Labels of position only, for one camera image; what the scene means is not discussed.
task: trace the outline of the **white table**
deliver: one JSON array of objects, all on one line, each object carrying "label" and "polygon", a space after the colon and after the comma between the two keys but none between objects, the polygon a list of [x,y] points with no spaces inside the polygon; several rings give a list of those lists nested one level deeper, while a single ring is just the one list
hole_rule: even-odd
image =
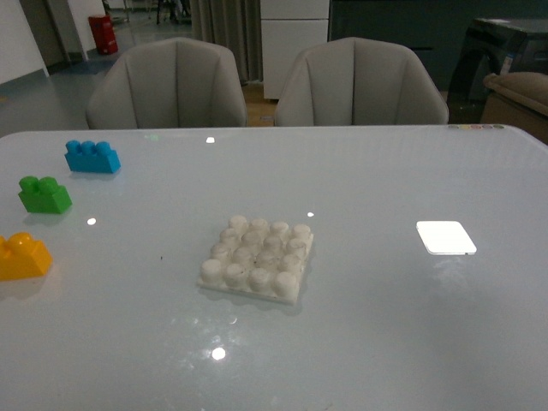
[{"label": "white table", "polygon": [[[72,139],[121,170],[71,173]],[[54,258],[0,283],[2,411],[548,409],[548,150],[517,129],[22,133],[0,164],[0,235]],[[26,213],[27,175],[72,208]],[[235,214],[312,228],[297,306],[196,286]],[[420,220],[477,253],[429,254]]]}]

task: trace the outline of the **white building block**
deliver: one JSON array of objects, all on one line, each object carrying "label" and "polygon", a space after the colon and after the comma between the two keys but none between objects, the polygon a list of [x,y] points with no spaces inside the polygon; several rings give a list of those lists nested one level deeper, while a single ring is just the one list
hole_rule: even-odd
[{"label": "white building block", "polygon": [[310,227],[233,216],[202,263],[198,285],[295,304],[313,243]]}]

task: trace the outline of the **building block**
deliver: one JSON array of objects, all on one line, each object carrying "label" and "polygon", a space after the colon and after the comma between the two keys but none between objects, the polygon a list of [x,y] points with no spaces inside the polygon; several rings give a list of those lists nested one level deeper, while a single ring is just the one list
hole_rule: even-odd
[{"label": "building block", "polygon": [[305,224],[291,229],[281,221],[270,224],[256,218],[248,223],[233,216],[202,263],[198,285],[295,304],[312,242]]},{"label": "building block", "polygon": [[63,214],[72,205],[69,193],[64,186],[57,184],[53,177],[38,179],[34,176],[21,178],[19,193],[25,209],[28,212],[48,214]]},{"label": "building block", "polygon": [[71,140],[65,146],[67,147],[65,158],[71,171],[113,174],[120,168],[116,150],[112,150],[106,141],[96,145],[92,141],[80,143]]},{"label": "building block", "polygon": [[50,269],[53,258],[45,244],[28,233],[0,236],[0,281],[40,277]]}]

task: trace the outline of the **door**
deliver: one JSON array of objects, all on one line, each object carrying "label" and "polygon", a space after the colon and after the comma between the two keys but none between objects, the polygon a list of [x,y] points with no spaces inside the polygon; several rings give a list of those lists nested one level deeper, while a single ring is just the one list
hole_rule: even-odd
[{"label": "door", "polygon": [[20,0],[42,59],[50,74],[69,65],[46,0]]}]

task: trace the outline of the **white chair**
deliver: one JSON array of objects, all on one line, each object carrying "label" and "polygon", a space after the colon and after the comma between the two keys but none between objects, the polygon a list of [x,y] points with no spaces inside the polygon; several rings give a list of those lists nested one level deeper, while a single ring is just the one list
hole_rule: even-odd
[{"label": "white chair", "polygon": [[278,101],[277,126],[446,124],[447,104],[407,47],[347,38],[303,51]]},{"label": "white chair", "polygon": [[86,119],[95,129],[244,127],[247,109],[232,51],[176,38],[123,53]]}]

